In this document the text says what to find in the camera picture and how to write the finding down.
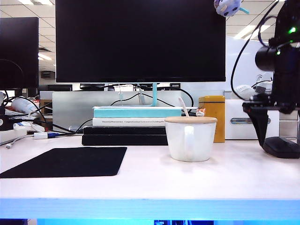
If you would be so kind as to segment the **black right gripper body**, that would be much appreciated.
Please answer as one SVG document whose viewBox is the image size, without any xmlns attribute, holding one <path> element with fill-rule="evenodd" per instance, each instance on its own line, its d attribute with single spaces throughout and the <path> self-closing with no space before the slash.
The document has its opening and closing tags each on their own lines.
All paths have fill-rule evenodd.
<svg viewBox="0 0 300 225">
<path fill-rule="evenodd" d="M 271 95 L 258 94 L 251 96 L 248 101 L 244 102 L 242 108 L 246 113 L 253 110 L 275 110 L 283 114 L 291 114 L 293 111 L 300 110 L 300 104 L 276 102 Z"/>
</svg>

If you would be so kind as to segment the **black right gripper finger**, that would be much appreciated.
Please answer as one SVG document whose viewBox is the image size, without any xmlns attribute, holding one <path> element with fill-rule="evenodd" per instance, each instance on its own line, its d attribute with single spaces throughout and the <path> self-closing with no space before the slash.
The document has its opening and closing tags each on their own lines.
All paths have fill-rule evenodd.
<svg viewBox="0 0 300 225">
<path fill-rule="evenodd" d="M 259 141 L 260 146 L 264 145 L 267 125 L 268 125 L 268 110 L 266 109 L 251 109 L 251 108 L 243 108 L 243 111 L 248 114 L 250 117 L 256 134 Z"/>
</svg>

